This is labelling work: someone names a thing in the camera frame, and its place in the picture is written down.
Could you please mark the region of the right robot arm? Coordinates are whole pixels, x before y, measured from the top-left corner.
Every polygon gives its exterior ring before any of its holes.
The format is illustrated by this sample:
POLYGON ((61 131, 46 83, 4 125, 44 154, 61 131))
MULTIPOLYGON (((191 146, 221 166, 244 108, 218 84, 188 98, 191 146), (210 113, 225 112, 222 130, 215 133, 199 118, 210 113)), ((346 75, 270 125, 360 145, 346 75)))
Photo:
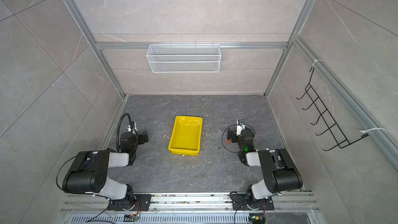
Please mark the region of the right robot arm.
POLYGON ((237 126, 236 131, 228 127, 226 143, 236 143, 240 162, 247 167, 260 167, 263 179, 248 186, 247 203, 269 199, 285 191, 301 189, 303 179, 285 148, 257 150, 254 147, 253 129, 237 126))

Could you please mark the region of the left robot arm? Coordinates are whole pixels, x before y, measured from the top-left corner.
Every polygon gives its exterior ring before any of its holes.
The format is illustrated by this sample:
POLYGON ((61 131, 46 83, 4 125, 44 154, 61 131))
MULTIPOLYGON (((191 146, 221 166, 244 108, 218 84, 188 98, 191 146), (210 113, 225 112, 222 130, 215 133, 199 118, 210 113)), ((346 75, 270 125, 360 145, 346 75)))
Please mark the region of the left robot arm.
POLYGON ((96 195, 111 201, 135 201, 132 186, 108 177, 109 168, 132 166, 139 145, 148 142, 148 134, 125 132, 121 134, 119 149, 81 151, 72 158, 61 189, 76 195, 96 195))

